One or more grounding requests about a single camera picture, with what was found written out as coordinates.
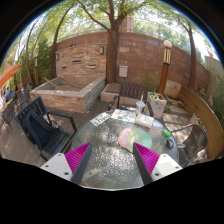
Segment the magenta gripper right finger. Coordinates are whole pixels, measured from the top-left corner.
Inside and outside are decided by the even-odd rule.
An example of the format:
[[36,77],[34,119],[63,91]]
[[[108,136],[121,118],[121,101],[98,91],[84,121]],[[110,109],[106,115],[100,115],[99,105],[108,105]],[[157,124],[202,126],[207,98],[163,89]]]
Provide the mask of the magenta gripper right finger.
[[133,154],[144,185],[182,169],[168,154],[159,155],[138,143],[133,144]]

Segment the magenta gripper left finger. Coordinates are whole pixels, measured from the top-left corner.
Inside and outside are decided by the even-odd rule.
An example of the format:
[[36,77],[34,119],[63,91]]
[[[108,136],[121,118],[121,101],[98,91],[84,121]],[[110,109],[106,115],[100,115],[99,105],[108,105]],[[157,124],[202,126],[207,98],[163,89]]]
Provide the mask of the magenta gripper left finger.
[[88,142],[66,154],[57,153],[41,169],[79,185],[91,153],[92,145]]

